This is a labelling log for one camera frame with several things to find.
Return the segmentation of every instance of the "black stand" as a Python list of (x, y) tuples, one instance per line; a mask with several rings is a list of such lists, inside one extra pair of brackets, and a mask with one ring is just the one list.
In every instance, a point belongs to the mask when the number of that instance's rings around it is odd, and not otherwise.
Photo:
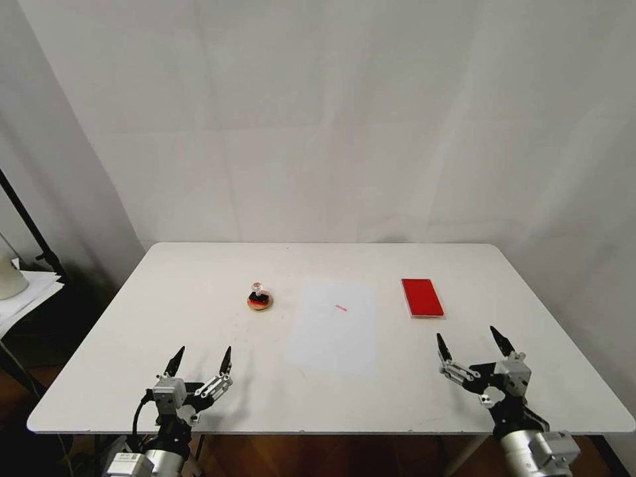
[(28, 214), (27, 209), (24, 207), (24, 205), (22, 204), (22, 201), (20, 200), (20, 197), (18, 197), (18, 195), (15, 193), (15, 190), (9, 183), (9, 180), (5, 176), (5, 173), (2, 172), (1, 168), (0, 168), (0, 186), (2, 186), (5, 193), (7, 194), (7, 197), (13, 204), (13, 207), (15, 207), (18, 214), (20, 214), (20, 218), (25, 223), (29, 232), (31, 232), (31, 235), (33, 236), (35, 241), (38, 243), (38, 246), (42, 249), (42, 254), (38, 255), (35, 259), (36, 260), (44, 259), (46, 263), (48, 263), (49, 266), (53, 269), (53, 271), (61, 277), (63, 283), (67, 285), (70, 284), (68, 275), (66, 274), (66, 270), (60, 263), (60, 259), (58, 258), (57, 255), (55, 255), (53, 250), (51, 250), (51, 248), (48, 246), (48, 243), (46, 243), (46, 240), (44, 240), (42, 233), (40, 233), (40, 229), (38, 229), (38, 226), (35, 225), (35, 222), (33, 221), (33, 219), (31, 219), (31, 216)]
[[(36, 260), (44, 259), (46, 263), (53, 269), (55, 273), (57, 273), (62, 281), (66, 285), (70, 285), (70, 280), (68, 275), (66, 274), (66, 270), (60, 263), (60, 259), (57, 255), (51, 250), (44, 240), (42, 233), (40, 233), (40, 229), (38, 229), (37, 225), (31, 216), (28, 214), (27, 209), (22, 204), (20, 197), (15, 193), (15, 190), (9, 183), (9, 180), (5, 176), (5, 173), (2, 172), (0, 168), (0, 186), (4, 189), (7, 197), (15, 207), (15, 210), (20, 214), (21, 219), (25, 223), (26, 227), (31, 232), (31, 235), (38, 243), (40, 248), (42, 249), (42, 254), (36, 257)], [(22, 367), (15, 361), (12, 355), (6, 352), (5, 348), (2, 346), (0, 348), (0, 367), (4, 368), (13, 379), (22, 384), (26, 389), (30, 392), (34, 392), (38, 397), (41, 397), (44, 394), (46, 388), (33, 376), (31, 376), (26, 370), (23, 370)]]

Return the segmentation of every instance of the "silver cylinder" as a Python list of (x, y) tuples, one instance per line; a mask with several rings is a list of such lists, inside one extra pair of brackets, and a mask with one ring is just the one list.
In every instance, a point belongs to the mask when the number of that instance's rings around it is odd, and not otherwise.
[(515, 431), (502, 438), (500, 445), (515, 477), (571, 476), (568, 464), (580, 452), (574, 439), (564, 431)]
[(154, 464), (152, 475), (157, 477), (179, 477), (184, 468), (184, 459), (174, 452), (149, 450), (146, 457)]
[(540, 472), (528, 444), (538, 431), (515, 431), (501, 439), (505, 461), (515, 477), (539, 477)]

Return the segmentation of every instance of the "cable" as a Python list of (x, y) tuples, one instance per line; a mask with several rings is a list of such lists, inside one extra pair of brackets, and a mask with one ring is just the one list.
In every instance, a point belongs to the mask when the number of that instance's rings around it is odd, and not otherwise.
[[(3, 351), (11, 357), (13, 362), (22, 370), (22, 372), (28, 378), (28, 381), (31, 384), (31, 390), (33, 391), (33, 394), (35, 394), (35, 396), (37, 396), (38, 398), (38, 401), (40, 401), (42, 399), (42, 396), (38, 392), (37, 387), (35, 386), (35, 383), (33, 382), (33, 379), (31, 379), (30, 373), (24, 369), (22, 364), (15, 358), (15, 356), (13, 356), (13, 353), (9, 351), (9, 349), (4, 345), (4, 343), (2, 343), (2, 341), (0, 341), (0, 346), (2, 347)], [(64, 442), (62, 442), (62, 438), (60, 437), (59, 434), (57, 434), (57, 437), (58, 437), (58, 441), (60, 442), (60, 446), (62, 446), (62, 452), (64, 453), (64, 460), (66, 461), (66, 465), (68, 466), (68, 474), (71, 477), (75, 477), (75, 473), (73, 472), (73, 466), (71, 465), (71, 460), (68, 457), (68, 453), (66, 452), (66, 447), (64, 447)]]
[(139, 405), (137, 406), (136, 411), (134, 412), (134, 417), (132, 419), (132, 445), (135, 447), (133, 452), (141, 453), (141, 448), (139, 445), (140, 439), (137, 435), (137, 421), (139, 420), (139, 414), (141, 413), (141, 408), (144, 407), (152, 401), (152, 390), (146, 390), (146, 394), (139, 401)]

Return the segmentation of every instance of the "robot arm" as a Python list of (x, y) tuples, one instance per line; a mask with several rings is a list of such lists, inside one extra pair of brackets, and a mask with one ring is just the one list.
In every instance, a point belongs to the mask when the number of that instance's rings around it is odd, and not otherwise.
[[(188, 460), (192, 427), (199, 421), (199, 413), (211, 407), (232, 386), (231, 346), (225, 352), (221, 369), (206, 383), (185, 382), (177, 378), (185, 347), (168, 362), (157, 384), (147, 389), (132, 421), (133, 453), (119, 453), (110, 464), (110, 477), (178, 477)], [(142, 407), (154, 401), (159, 416), (157, 436), (142, 445), (137, 435), (137, 420)]]
[(505, 359), (463, 366), (452, 359), (437, 334), (439, 372), (465, 390), (475, 393), (495, 423), (493, 436), (505, 451), (506, 460), (517, 477), (571, 476), (569, 464), (580, 449), (565, 432), (550, 432), (550, 425), (526, 405), (525, 392), (532, 372), (510, 341), (490, 327)]

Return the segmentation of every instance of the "red book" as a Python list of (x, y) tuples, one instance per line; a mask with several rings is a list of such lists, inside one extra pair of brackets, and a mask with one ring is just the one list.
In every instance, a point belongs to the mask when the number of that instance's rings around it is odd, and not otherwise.
[(402, 286), (412, 317), (444, 316), (433, 283), (428, 278), (402, 278)]

